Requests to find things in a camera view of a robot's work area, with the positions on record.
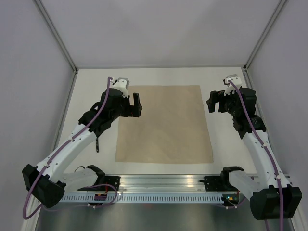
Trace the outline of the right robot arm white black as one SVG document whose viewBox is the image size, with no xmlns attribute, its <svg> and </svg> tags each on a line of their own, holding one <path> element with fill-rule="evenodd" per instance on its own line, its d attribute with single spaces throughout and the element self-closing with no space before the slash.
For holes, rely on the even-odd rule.
<svg viewBox="0 0 308 231">
<path fill-rule="evenodd" d="M 233 126 L 239 133 L 253 159 L 258 181 L 254 181 L 241 167 L 224 167 L 220 174 L 221 187 L 237 189 L 249 201 L 251 212 L 257 220 L 292 218 L 302 199 L 299 187 L 294 187 L 282 173 L 272 154 L 265 124 L 256 114 L 256 92 L 241 87 L 234 90 L 212 91 L 206 101 L 210 113 L 229 113 Z"/>
</svg>

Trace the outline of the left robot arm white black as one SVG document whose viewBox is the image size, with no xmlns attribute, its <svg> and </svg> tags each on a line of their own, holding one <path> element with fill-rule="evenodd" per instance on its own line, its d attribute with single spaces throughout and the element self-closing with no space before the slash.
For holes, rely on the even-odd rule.
<svg viewBox="0 0 308 231">
<path fill-rule="evenodd" d="M 46 208 L 52 208 L 71 191 L 91 187 L 96 191 L 105 185 L 104 172 L 94 165 L 81 173 L 65 174 L 66 168 L 92 142 L 99 138 L 119 117 L 140 117 L 142 105 L 138 93 L 133 103 L 125 87 L 110 87 L 82 117 L 67 140 L 44 160 L 22 170 L 28 197 L 34 196 Z"/>
</svg>

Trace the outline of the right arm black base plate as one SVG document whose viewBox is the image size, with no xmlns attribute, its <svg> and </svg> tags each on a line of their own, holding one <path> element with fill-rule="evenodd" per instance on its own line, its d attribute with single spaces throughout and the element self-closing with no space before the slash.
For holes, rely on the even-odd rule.
<svg viewBox="0 0 308 231">
<path fill-rule="evenodd" d="M 227 188 L 224 186 L 220 176 L 204 176 L 200 183 L 204 184 L 207 192 L 226 192 Z"/>
</svg>

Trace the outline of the beige cloth napkin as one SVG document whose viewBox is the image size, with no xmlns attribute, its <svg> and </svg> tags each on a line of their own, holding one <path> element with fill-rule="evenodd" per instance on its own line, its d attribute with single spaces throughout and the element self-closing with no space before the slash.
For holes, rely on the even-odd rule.
<svg viewBox="0 0 308 231">
<path fill-rule="evenodd" d="M 213 162 L 204 102 L 198 85 L 131 86 L 141 116 L 119 119 L 116 161 L 155 164 Z"/>
</svg>

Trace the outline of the silver fork black handle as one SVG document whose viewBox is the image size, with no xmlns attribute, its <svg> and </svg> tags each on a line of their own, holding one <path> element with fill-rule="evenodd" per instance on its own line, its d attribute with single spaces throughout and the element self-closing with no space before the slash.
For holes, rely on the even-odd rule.
<svg viewBox="0 0 308 231">
<path fill-rule="evenodd" d="M 100 149 L 99 149 L 99 139 L 96 138 L 95 140 L 95 146 L 96 146 L 96 153 L 99 153 Z"/>
</svg>

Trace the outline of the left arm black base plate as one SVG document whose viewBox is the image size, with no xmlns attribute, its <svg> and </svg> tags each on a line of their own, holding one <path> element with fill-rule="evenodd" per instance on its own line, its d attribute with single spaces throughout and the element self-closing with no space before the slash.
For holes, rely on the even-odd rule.
<svg viewBox="0 0 308 231">
<path fill-rule="evenodd" d="M 94 185 L 100 185 L 100 184 L 110 184 L 112 185 L 114 188 L 116 188 L 116 190 L 119 190 L 119 186 L 120 186 L 120 176 L 104 176 L 104 177 L 98 177 L 98 179 L 96 180 Z M 97 191 L 114 191 L 113 188 L 109 187 L 109 186 L 98 186 L 95 187 L 95 190 Z"/>
</svg>

